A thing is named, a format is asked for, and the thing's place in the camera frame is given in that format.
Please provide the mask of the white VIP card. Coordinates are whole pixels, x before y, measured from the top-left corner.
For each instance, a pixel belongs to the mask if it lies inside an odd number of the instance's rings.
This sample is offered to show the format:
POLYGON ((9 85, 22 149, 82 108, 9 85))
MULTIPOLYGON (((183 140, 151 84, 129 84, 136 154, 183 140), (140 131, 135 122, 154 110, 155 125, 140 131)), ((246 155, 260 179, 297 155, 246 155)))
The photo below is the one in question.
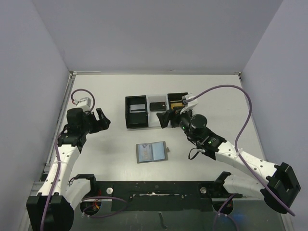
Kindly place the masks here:
POLYGON ((145 104, 131 104, 129 107, 130 113, 145 113, 146 106, 145 104))

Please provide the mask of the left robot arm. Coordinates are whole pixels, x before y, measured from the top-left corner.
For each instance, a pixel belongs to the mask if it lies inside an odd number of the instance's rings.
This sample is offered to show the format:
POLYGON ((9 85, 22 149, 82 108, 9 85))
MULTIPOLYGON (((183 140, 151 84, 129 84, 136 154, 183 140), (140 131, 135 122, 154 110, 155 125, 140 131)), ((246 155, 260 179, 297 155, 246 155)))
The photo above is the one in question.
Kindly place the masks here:
POLYGON ((36 195, 29 196, 26 209, 34 231, 68 231, 74 222, 74 210, 86 196, 98 195, 94 174, 71 172, 79 158, 88 134, 109 129, 111 121, 101 108, 96 112, 82 108, 69 109, 67 124, 58 134, 54 149, 56 157, 36 195))

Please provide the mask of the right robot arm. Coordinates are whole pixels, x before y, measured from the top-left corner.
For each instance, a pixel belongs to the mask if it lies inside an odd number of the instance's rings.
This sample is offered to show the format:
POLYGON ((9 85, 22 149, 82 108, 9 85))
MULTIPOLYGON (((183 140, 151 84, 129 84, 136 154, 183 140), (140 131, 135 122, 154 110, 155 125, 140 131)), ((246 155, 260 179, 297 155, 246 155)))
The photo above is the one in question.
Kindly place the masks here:
POLYGON ((214 185, 215 193, 224 197, 229 193, 247 194, 263 199, 273 210, 293 215, 290 207, 299 194, 301 187, 293 168, 282 162, 275 164, 259 159, 235 147, 225 138, 215 134, 207 127, 205 116, 179 110, 167 110, 156 114, 161 128, 175 123, 186 135, 187 140, 195 146, 198 154, 203 154, 215 161, 228 164, 254 178, 250 186, 242 183, 232 175, 214 185))

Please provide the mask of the silver diamond VIP card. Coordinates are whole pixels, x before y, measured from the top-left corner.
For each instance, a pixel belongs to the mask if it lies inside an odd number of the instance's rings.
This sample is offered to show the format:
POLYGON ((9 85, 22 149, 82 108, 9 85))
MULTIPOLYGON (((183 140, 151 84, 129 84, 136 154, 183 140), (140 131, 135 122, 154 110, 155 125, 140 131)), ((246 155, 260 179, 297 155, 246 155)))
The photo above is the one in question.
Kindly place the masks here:
POLYGON ((138 144, 137 151, 139 162, 150 162, 154 160, 151 144, 138 144))

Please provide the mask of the black white sorting tray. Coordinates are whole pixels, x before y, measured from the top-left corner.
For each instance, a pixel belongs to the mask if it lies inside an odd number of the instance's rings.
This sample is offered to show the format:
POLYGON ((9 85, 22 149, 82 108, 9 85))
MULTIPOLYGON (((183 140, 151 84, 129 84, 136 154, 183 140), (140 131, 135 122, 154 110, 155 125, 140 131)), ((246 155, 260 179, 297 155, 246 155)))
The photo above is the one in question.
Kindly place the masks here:
POLYGON ((186 92, 125 97, 125 119, 127 129, 160 127, 157 113, 169 109, 180 109, 186 92))

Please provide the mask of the grey card holder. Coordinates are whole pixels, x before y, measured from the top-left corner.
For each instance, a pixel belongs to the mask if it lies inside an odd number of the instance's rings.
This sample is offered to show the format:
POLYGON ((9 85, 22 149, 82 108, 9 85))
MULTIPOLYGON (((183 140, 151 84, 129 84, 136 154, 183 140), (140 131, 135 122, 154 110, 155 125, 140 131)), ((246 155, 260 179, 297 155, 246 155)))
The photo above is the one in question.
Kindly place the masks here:
POLYGON ((136 144, 136 161, 138 164, 168 160, 169 148, 165 141, 136 144))

